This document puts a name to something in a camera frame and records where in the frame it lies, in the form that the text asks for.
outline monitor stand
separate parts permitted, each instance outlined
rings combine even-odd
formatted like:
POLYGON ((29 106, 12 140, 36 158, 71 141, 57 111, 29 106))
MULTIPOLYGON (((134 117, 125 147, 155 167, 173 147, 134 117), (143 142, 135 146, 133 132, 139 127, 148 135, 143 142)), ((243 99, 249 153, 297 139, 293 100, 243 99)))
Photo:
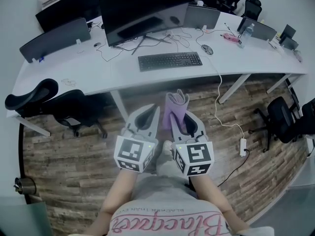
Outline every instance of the monitor stand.
POLYGON ((138 44, 138 46, 136 47, 136 49, 134 49, 133 53, 131 55, 133 55, 137 50, 138 48, 140 47, 140 45, 142 44, 142 42, 145 40, 145 39, 151 39, 151 40, 155 40, 155 41, 158 41, 158 42, 164 42, 164 43, 168 43, 168 44, 171 44, 171 42, 167 42, 165 41, 164 39, 158 39, 158 38, 154 38, 154 37, 149 37, 147 35, 144 35, 143 36, 143 39, 140 41, 140 43, 138 44))

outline white cable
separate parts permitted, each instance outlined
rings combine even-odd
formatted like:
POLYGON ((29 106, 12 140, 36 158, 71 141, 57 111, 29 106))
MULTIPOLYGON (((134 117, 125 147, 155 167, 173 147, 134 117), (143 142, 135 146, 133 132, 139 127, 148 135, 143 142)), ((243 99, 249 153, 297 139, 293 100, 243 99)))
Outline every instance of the white cable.
POLYGON ((212 64, 212 62, 211 62, 211 60, 209 59, 209 57, 207 57, 207 56, 201 56, 201 57, 205 57, 205 58, 207 58, 207 59, 209 60, 209 62, 210 62, 210 64, 212 65, 212 67, 217 71, 218 75, 220 76, 220 80, 221 80, 221 82, 220 82, 220 84, 219 84, 219 86, 218 86, 218 94, 219 94, 219 95, 217 96, 217 98, 216 98, 216 100, 215 100, 215 107, 216 107, 215 117, 219 120, 221 126, 223 126, 223 127, 238 126, 238 127, 240 128, 240 130, 242 131, 243 139, 244 139, 244 138, 245 138, 245 135, 244 135, 244 132, 243 132, 243 130, 242 130, 242 128, 241 128, 240 125, 238 125, 237 123, 235 123, 235 124, 233 124, 233 125, 224 125, 224 124, 222 124, 222 121, 217 117, 217 101, 218 101, 218 99, 219 99, 219 97, 220 97, 220 86, 221 86, 221 84, 222 84, 222 77, 221 77, 221 74, 219 73, 219 71, 216 69, 216 67, 212 64))

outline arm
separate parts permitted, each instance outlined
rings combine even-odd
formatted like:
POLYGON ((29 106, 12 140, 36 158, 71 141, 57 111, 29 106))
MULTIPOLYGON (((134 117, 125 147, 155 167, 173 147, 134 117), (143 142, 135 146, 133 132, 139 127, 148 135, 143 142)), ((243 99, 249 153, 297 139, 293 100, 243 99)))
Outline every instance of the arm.
POLYGON ((108 233, 110 220, 115 211, 130 201, 138 173, 120 170, 113 186, 100 209, 93 224, 85 231, 86 235, 102 236, 108 233))
POLYGON ((199 199, 213 203, 222 212, 225 220, 233 232, 248 229, 249 226, 234 212, 223 193, 213 183, 210 176, 202 175, 190 177, 199 199))

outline desk leg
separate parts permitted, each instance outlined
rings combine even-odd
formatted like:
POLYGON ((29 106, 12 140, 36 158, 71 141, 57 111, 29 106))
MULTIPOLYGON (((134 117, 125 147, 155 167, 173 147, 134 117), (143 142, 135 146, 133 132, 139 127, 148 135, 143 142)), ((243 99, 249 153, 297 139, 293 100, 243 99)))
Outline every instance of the desk leg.
POLYGON ((295 79, 287 88, 291 89, 300 79, 302 79, 305 75, 300 75, 297 79, 295 79))
POLYGON ((123 104, 122 98, 120 97, 120 94, 119 94, 118 90, 111 91, 110 93, 111 93, 111 95, 112 95, 112 97, 114 99, 114 102, 117 105, 117 108, 118 108, 119 112, 122 114, 124 120, 127 122, 128 113, 126 111, 126 108, 125 108, 125 106, 123 104))
POLYGON ((230 87, 230 89, 220 98, 219 103, 222 104, 226 101, 244 82, 248 79, 251 74, 242 74, 238 80, 230 87))
POLYGON ((28 120, 25 120, 24 118, 18 116, 16 117, 16 119, 21 123, 23 124, 24 126, 30 128, 31 130, 34 130, 36 132, 38 132, 39 134, 42 134, 44 136, 50 136, 50 132, 46 131, 45 129, 42 129, 32 123, 30 123, 28 120))
POLYGON ((267 93, 271 93, 274 89, 276 89, 283 81, 290 77, 291 74, 284 75, 281 79, 279 79, 271 88, 267 90, 267 93))

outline water bottle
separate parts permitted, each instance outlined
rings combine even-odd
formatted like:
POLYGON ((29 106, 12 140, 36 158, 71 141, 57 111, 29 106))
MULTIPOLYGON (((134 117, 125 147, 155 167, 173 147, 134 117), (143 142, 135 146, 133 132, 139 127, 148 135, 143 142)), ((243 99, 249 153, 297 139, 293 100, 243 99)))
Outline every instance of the water bottle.
POLYGON ((244 46, 245 46, 246 43, 248 42, 249 38, 251 37, 251 35, 252 35, 253 31, 254 31, 254 26, 255 26, 255 25, 252 24, 252 25, 248 26, 248 27, 244 30, 244 32, 243 32, 243 34, 242 34, 242 36, 241 36, 241 38, 240 38, 240 47, 241 47, 241 48, 244 48, 244 46))

